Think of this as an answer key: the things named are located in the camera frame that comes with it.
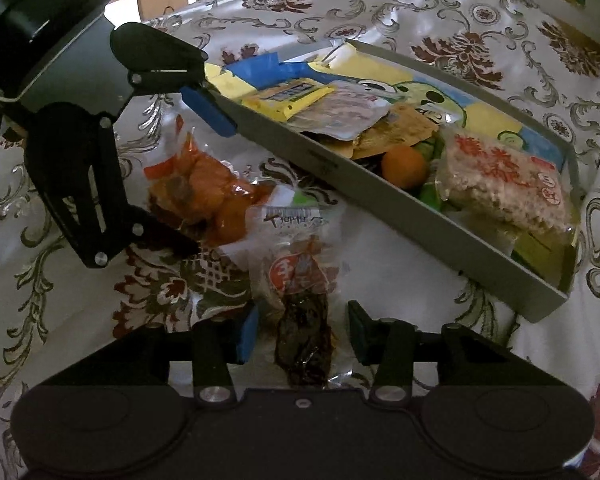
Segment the orange clear snack bag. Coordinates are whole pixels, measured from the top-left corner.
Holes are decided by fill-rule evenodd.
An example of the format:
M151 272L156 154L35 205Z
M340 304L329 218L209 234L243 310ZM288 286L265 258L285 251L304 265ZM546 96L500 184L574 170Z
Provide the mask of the orange clear snack bag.
M194 132L194 124L177 114L162 153L143 168L148 208L171 228L209 246L236 243L247 234L248 209L266 204L276 184L238 174L200 146Z

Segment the yellow pickled vegetable packet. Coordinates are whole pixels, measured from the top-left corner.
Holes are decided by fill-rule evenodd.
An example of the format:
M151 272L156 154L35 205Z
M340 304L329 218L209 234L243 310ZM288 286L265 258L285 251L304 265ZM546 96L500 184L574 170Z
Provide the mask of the yellow pickled vegetable packet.
M252 92L242 98L240 104L273 122L288 122L291 117L334 91L335 88L329 84L320 84L310 78L299 78Z

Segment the dried meat clear packet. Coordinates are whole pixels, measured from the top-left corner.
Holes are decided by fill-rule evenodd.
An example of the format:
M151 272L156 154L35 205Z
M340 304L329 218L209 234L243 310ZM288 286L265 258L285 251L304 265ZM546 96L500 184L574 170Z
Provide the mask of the dried meat clear packet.
M273 335L273 362L291 387L328 385L337 338L332 297L341 274L343 209L288 185L274 186L242 216L245 234L220 246L248 273L262 326Z

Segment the white green bean snack pouch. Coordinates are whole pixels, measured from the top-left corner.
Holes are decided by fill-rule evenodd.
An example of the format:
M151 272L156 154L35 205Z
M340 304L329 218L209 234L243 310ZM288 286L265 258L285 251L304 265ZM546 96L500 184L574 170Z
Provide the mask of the white green bean snack pouch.
M297 132L349 142L376 125L391 110L391 102L358 84L336 81L330 88L334 91L295 114L285 126Z

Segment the rice cracker red packet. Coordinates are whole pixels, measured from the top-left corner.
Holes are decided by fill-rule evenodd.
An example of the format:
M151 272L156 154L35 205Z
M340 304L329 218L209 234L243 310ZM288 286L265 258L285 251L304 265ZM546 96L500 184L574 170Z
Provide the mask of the rice cracker red packet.
M436 185L442 200L512 228L567 243L576 217L547 160L463 128L441 130Z

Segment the orange fruit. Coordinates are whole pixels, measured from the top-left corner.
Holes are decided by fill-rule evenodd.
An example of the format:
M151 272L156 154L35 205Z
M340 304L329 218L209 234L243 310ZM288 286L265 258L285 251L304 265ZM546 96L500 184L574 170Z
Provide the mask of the orange fruit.
M419 151L398 145L386 151L381 159L382 177L397 188L416 188L428 176L428 162Z

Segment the gold foil snack packet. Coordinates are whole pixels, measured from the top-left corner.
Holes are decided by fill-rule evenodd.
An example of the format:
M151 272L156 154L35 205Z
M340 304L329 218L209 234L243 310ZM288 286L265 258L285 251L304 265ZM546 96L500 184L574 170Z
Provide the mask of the gold foil snack packet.
M399 145L414 146L430 139L438 131L439 126L414 106L396 103L384 118L355 140L325 138L318 143L344 158L357 160L385 154Z

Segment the green snack packet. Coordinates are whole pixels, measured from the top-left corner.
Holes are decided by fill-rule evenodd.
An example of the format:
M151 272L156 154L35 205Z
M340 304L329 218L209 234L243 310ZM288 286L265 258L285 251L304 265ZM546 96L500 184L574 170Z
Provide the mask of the green snack packet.
M436 179L443 149L444 141L438 136L432 136L415 145L415 150L422 154L427 163L426 180L419 187L416 195L421 202L437 211L440 211L442 207L442 199L437 190Z

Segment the frog painting tray liner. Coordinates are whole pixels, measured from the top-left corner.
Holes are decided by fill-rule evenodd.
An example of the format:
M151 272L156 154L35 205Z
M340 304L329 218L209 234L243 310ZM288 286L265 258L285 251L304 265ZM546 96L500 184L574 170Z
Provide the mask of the frog painting tray liner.
M407 56L357 41L286 46L239 61L207 63L208 78L226 96L308 77L360 84L386 100L404 101L437 124L453 124L551 162L565 165L568 146L558 135L470 82Z

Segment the grey tray box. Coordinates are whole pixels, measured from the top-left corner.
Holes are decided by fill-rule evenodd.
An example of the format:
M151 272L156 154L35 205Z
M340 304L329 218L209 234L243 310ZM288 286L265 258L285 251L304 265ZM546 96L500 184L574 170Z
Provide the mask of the grey tray box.
M562 260L558 283L552 285L413 194L324 148L310 136L247 110L239 102L242 96L226 96L209 78L208 81L215 86L219 107L234 120L238 133L336 188L430 255L477 281L527 321L539 322L567 301L576 272L572 257ZM566 142L568 151L565 165L557 169L562 182L572 187L570 200L577 202L581 187L576 156L570 144L561 136L558 138Z

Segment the floral satin bedspread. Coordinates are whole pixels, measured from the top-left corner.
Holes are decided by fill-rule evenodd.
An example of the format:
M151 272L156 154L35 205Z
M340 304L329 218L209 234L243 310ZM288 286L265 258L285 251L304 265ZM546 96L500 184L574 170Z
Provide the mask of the floral satin bedspread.
M422 330L460 322L579 389L596 428L582 460L600 479L600 56L533 0L200 0L158 29L225 65L295 44L357 39L442 68L519 107L576 151L585 190L569 300L532 324L356 208L343 218L340 292ZM207 250L184 261L133 249L84 268L46 212L16 142L0 144L0 479L23 473L18 398L135 327L189 328L242 307L248 276Z

